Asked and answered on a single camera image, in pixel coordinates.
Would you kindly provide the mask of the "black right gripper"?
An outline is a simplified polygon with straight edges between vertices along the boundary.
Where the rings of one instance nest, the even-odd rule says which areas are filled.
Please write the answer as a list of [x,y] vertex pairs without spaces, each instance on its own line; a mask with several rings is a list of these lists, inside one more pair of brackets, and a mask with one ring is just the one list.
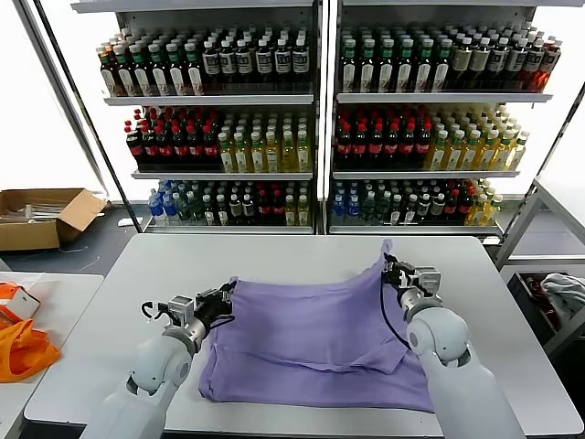
[[381,283],[394,286],[398,293],[404,294],[412,287],[414,267],[390,253],[385,253],[384,259],[385,268],[381,274]]

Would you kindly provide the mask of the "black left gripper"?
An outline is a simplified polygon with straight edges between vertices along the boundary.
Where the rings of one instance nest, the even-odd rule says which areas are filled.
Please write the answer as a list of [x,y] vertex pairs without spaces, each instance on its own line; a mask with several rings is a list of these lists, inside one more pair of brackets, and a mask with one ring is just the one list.
[[232,296],[236,285],[236,281],[230,281],[220,287],[198,293],[196,295],[195,318],[205,327],[211,327],[218,318],[233,317]]

